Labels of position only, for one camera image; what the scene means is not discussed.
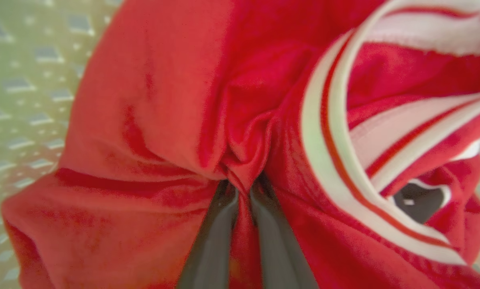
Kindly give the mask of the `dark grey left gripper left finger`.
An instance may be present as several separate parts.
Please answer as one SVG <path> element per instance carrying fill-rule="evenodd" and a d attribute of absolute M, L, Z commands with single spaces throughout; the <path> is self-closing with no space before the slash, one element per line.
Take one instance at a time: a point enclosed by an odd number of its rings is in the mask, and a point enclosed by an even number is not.
<path fill-rule="evenodd" d="M 218 183 L 189 256 L 178 289 L 228 289 L 232 231 L 238 216 L 238 190 Z"/>

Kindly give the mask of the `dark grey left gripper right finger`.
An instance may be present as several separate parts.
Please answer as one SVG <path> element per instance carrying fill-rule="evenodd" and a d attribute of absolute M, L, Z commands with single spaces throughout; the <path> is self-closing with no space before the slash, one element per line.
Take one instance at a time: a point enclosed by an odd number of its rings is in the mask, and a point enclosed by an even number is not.
<path fill-rule="evenodd" d="M 264 289 L 317 289 L 315 276 L 267 176 L 250 190 Z"/>

